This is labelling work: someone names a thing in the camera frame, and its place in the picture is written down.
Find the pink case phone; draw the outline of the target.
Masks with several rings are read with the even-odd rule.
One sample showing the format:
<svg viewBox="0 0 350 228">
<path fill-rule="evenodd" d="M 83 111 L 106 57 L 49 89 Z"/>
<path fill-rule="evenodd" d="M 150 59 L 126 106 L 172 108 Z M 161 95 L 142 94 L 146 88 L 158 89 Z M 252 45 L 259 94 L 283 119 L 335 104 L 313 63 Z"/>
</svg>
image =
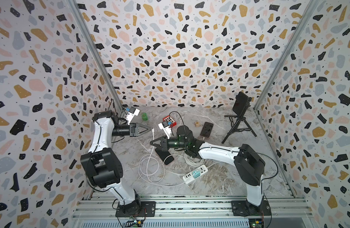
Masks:
<svg viewBox="0 0 350 228">
<path fill-rule="evenodd" d="M 200 136 L 204 138 L 209 138 L 213 129 L 213 123 L 205 122 L 203 124 Z"/>
<path fill-rule="evenodd" d="M 164 165 L 169 165 L 174 161 L 174 157 L 168 151 L 163 152 L 161 149 L 156 148 L 155 152 L 160 157 Z"/>
</svg>

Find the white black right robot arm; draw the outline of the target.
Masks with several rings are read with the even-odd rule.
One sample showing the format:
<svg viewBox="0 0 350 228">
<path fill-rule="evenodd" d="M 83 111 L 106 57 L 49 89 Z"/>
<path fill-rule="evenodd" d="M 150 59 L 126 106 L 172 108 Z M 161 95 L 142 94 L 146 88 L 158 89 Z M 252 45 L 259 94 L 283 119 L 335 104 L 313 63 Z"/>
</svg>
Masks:
<svg viewBox="0 0 350 228">
<path fill-rule="evenodd" d="M 247 202 L 256 207 L 262 204 L 262 178 L 265 161 L 247 144 L 240 147 L 213 145 L 193 136 L 193 132 L 185 125 L 177 128 L 176 136 L 156 138 L 150 142 L 156 152 L 164 153 L 164 159 L 170 155 L 169 149 L 181 149 L 185 154 L 197 159 L 215 160 L 233 165 L 247 187 Z"/>
</svg>

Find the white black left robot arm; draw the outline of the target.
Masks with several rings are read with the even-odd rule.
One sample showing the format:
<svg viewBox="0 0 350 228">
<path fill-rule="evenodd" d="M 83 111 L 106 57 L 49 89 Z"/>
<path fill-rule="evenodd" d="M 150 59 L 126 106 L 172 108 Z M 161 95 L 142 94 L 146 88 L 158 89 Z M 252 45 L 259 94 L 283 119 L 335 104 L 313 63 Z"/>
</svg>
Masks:
<svg viewBox="0 0 350 228">
<path fill-rule="evenodd" d="M 150 127 L 132 122 L 139 113 L 139 109 L 128 108 L 126 124 L 120 124 L 120 118 L 111 110 L 94 114 L 93 143 L 88 153 L 80 158 L 89 186 L 97 192 L 110 191 L 121 208 L 137 209 L 141 207 L 141 202 L 136 191 L 122 181 L 123 166 L 112 149 L 112 137 L 138 137 L 150 132 Z"/>
</svg>

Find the teal plug adapter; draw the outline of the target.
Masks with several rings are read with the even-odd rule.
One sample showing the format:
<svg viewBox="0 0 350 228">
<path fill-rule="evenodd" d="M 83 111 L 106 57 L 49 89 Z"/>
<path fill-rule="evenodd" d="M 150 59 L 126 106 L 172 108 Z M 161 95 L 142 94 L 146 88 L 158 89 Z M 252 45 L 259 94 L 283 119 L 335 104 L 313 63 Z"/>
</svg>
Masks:
<svg viewBox="0 0 350 228">
<path fill-rule="evenodd" d="M 199 169 L 192 172 L 192 177 L 194 179 L 198 178 L 200 175 L 201 175 L 201 171 Z"/>
</svg>

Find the green round toy piece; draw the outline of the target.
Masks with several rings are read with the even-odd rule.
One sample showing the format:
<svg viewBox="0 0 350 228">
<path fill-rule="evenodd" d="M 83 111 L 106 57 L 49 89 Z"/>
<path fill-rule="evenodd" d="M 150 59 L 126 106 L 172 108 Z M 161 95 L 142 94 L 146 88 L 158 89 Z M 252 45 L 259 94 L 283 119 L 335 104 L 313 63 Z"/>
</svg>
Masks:
<svg viewBox="0 0 350 228">
<path fill-rule="evenodd" d="M 142 113 L 141 115 L 143 121 L 148 121 L 148 115 L 147 113 Z"/>
</svg>

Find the red toy block with grid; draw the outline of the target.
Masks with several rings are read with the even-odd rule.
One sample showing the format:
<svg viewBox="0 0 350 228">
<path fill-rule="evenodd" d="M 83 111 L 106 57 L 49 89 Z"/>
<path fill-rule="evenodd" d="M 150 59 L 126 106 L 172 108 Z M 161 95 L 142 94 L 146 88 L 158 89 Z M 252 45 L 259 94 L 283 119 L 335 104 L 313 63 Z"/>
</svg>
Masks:
<svg viewBox="0 0 350 228">
<path fill-rule="evenodd" d="M 163 118 L 163 122 L 167 122 L 169 126 L 173 127 L 177 125 L 177 122 L 170 116 L 166 116 Z"/>
</svg>

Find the white power strip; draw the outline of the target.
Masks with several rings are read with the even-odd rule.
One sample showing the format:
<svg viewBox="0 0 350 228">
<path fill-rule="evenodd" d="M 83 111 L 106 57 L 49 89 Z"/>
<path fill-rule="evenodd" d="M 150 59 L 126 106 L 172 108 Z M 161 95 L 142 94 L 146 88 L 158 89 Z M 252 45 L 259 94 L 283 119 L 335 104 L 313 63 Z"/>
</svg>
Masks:
<svg viewBox="0 0 350 228">
<path fill-rule="evenodd" d="M 189 184 L 201 176 L 205 175 L 208 172 L 208 168 L 205 165 L 201 165 L 195 170 L 189 172 L 188 174 L 183 176 L 183 181 L 186 184 Z"/>
</svg>

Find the green circuit board left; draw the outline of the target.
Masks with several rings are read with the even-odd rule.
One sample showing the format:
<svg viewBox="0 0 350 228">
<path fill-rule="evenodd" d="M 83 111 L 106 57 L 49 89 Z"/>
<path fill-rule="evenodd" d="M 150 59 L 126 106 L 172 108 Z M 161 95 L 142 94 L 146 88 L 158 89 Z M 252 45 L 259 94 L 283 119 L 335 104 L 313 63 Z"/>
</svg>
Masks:
<svg viewBox="0 0 350 228">
<path fill-rule="evenodd" d="M 142 220 L 129 219 L 125 224 L 125 228 L 141 228 L 143 226 Z"/>
</svg>

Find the green circuit board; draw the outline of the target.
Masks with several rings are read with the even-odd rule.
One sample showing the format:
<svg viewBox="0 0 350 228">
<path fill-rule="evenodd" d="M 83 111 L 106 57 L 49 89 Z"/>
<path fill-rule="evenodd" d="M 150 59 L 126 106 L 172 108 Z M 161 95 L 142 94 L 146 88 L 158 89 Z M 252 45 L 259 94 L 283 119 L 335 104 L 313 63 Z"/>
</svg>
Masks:
<svg viewBox="0 0 350 228">
<path fill-rule="evenodd" d="M 264 221 L 262 219 L 249 219 L 249 227 L 250 228 L 264 228 Z"/>
<path fill-rule="evenodd" d="M 125 224 L 125 228 L 141 228 L 143 226 L 142 220 L 129 219 Z"/>
</svg>

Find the black tripod stand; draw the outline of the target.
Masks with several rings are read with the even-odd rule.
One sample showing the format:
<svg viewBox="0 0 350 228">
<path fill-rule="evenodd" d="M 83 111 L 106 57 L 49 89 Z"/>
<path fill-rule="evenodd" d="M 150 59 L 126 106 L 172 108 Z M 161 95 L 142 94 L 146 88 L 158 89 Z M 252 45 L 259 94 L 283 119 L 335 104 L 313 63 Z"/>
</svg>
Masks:
<svg viewBox="0 0 350 228">
<path fill-rule="evenodd" d="M 250 124 L 247 122 L 246 117 L 244 114 L 238 116 L 238 115 L 225 115 L 224 117 L 228 118 L 231 123 L 231 129 L 225 136 L 225 138 L 222 140 L 222 144 L 226 142 L 226 140 L 229 138 L 229 136 L 233 133 L 240 133 L 240 132 L 252 132 L 254 137 L 257 137 L 255 131 L 252 129 Z M 240 124 L 244 123 L 246 125 L 246 128 L 239 128 Z"/>
</svg>

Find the black panel on tripod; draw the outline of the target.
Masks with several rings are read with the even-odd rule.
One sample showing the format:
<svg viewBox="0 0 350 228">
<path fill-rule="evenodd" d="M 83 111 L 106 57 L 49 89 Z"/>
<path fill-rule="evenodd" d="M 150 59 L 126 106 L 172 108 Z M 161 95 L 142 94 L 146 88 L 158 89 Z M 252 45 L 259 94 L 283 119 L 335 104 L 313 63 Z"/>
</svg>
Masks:
<svg viewBox="0 0 350 228">
<path fill-rule="evenodd" d="M 239 92 L 236 96 L 235 103 L 233 105 L 233 112 L 239 117 L 242 118 L 246 113 L 246 110 L 250 106 L 251 98 L 248 97 L 243 92 Z"/>
</svg>

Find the green circuit board right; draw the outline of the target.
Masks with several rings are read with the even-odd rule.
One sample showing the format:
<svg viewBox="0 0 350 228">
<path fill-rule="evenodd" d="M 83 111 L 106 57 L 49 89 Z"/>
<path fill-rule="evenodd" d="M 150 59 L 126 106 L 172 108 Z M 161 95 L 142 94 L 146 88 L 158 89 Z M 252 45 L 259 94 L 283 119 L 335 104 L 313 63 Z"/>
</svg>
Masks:
<svg viewBox="0 0 350 228">
<path fill-rule="evenodd" d="M 262 219 L 249 219 L 249 227 L 250 228 L 264 228 L 264 221 Z"/>
</svg>

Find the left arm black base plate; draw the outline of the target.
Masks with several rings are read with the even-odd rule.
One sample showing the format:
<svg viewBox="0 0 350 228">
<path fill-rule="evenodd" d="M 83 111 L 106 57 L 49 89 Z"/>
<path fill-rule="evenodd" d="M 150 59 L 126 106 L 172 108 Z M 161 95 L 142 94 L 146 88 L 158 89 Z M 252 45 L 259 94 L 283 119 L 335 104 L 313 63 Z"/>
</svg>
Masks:
<svg viewBox="0 0 350 228">
<path fill-rule="evenodd" d="M 155 201 L 133 201 L 127 205 L 119 205 L 116 212 L 117 218 L 124 217 L 154 217 L 156 212 L 156 202 Z"/>
</svg>

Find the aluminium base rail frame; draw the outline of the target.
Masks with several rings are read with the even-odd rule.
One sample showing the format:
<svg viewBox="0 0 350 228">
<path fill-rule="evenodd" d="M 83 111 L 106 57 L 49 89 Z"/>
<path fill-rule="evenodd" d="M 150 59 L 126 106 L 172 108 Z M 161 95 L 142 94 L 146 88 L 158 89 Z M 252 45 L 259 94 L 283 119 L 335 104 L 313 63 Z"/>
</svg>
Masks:
<svg viewBox="0 0 350 228">
<path fill-rule="evenodd" d="M 249 228 L 249 219 L 262 219 L 264 228 L 317 228 L 311 209 L 301 198 L 267 197 L 271 216 L 234 216 L 231 201 L 236 196 L 142 196 L 155 201 L 154 217 L 117 218 L 117 200 L 108 194 L 93 194 L 81 200 L 72 216 L 71 228 L 125 228 L 129 219 L 143 221 L 142 228 Z"/>
</svg>

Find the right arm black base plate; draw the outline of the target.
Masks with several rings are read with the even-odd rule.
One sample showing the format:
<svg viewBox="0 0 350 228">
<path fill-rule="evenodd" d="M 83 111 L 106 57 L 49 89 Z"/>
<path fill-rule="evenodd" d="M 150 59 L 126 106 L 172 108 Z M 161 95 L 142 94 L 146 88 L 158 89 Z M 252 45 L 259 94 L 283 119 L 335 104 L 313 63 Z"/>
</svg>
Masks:
<svg viewBox="0 0 350 228">
<path fill-rule="evenodd" d="M 255 206 L 247 200 L 233 200 L 231 207 L 234 216 L 271 216 L 271 207 L 267 200 L 263 200 L 259 206 Z"/>
</svg>

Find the aluminium corner frame post left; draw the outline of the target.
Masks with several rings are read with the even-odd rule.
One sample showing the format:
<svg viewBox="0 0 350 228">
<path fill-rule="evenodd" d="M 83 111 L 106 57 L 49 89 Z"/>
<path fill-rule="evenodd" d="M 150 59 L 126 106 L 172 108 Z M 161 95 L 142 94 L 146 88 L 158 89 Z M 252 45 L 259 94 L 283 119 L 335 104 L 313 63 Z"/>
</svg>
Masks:
<svg viewBox="0 0 350 228">
<path fill-rule="evenodd" d="M 93 59 L 95 60 L 98 69 L 100 70 L 101 75 L 104 78 L 104 81 L 106 83 L 106 87 L 108 88 L 108 91 L 110 92 L 111 98 L 114 100 L 114 104 L 116 106 L 116 109 L 120 111 L 120 113 L 123 112 L 123 105 L 120 102 L 120 99 L 118 97 L 118 94 L 113 86 L 113 83 L 109 77 L 109 74 L 104 66 L 104 63 L 99 55 L 98 49 L 96 48 L 95 42 L 93 41 L 90 31 L 85 23 L 85 20 L 80 12 L 80 9 L 78 7 L 77 1 L 67 0 L 66 1 L 67 7 L 70 9 L 71 13 L 73 14 L 73 18 L 76 20 L 78 24 L 78 28 L 80 29 L 82 33 L 82 37 L 87 43 L 87 47 L 90 50 Z"/>
</svg>

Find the aluminium corner frame post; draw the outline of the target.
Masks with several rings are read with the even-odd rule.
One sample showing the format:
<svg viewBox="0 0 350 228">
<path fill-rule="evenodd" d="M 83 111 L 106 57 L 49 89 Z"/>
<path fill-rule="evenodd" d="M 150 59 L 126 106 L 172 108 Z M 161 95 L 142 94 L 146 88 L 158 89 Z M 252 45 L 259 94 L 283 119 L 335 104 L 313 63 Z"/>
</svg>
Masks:
<svg viewBox="0 0 350 228">
<path fill-rule="evenodd" d="M 80 9 L 78 7 L 77 1 L 67 0 L 66 1 L 67 7 L 70 9 L 71 13 L 73 14 L 73 18 L 76 20 L 78 24 L 78 28 L 80 29 L 82 33 L 82 37 L 87 43 L 87 47 L 90 50 L 93 59 L 95 60 L 98 69 L 100 70 L 101 75 L 104 78 L 104 81 L 106 83 L 106 87 L 108 88 L 108 91 L 110 92 L 111 98 L 114 100 L 114 104 L 116 106 L 116 109 L 120 111 L 120 113 L 123 112 L 123 105 L 120 102 L 120 99 L 118 97 L 118 94 L 113 86 L 113 83 L 109 77 L 109 74 L 104 66 L 104 63 L 99 55 L 98 49 L 96 48 L 95 42 L 93 41 L 90 31 L 85 23 L 85 20 L 80 12 Z"/>
<path fill-rule="evenodd" d="M 283 53 L 281 54 L 269 80 L 267 81 L 263 91 L 261 92 L 261 95 L 259 96 L 255 106 L 253 107 L 253 110 L 256 112 L 264 98 L 266 97 L 268 90 L 271 88 L 272 83 L 274 82 L 274 80 L 276 79 L 278 73 L 281 71 L 281 68 L 283 67 L 285 61 L 288 59 L 288 56 L 291 54 L 291 52 L 293 51 L 293 47 L 295 46 L 296 42 L 298 41 L 298 38 L 300 36 L 300 34 L 302 33 L 302 31 L 304 30 L 305 26 L 307 25 L 309 18 L 312 16 L 315 8 L 318 6 L 319 1 L 318 0 L 311 0 L 309 1 L 303 15 L 302 18 L 299 21 L 299 24 L 297 25 L 295 32 L 292 34 L 291 39 L 289 40 L 289 42 L 287 43 L 287 46 L 285 47 L 285 50 L 283 51 Z"/>
</svg>

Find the aluminium corner frame post right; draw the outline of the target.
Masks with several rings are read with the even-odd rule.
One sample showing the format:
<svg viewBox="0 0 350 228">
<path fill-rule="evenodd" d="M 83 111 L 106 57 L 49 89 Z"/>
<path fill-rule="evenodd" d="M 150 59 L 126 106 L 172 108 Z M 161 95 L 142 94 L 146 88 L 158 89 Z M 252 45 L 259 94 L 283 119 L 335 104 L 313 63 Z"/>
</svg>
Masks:
<svg viewBox="0 0 350 228">
<path fill-rule="evenodd" d="M 268 90 L 271 88 L 272 83 L 274 82 L 274 80 L 276 79 L 278 73 L 281 71 L 281 68 L 283 67 L 285 61 L 288 59 L 288 56 L 291 54 L 291 52 L 293 51 L 293 47 L 295 46 L 296 42 L 298 41 L 298 38 L 300 36 L 300 34 L 302 33 L 302 31 L 304 30 L 305 26 L 307 25 L 309 18 L 312 16 L 315 8 L 318 6 L 319 1 L 318 0 L 311 0 L 309 1 L 303 15 L 302 18 L 299 21 L 299 24 L 297 25 L 295 32 L 292 34 L 291 39 L 289 40 L 289 42 L 287 43 L 287 46 L 285 47 L 285 50 L 283 51 L 283 53 L 281 54 L 269 80 L 267 81 L 263 91 L 261 92 L 261 95 L 259 96 L 255 106 L 253 107 L 253 110 L 256 112 L 264 98 L 266 97 Z"/>
</svg>

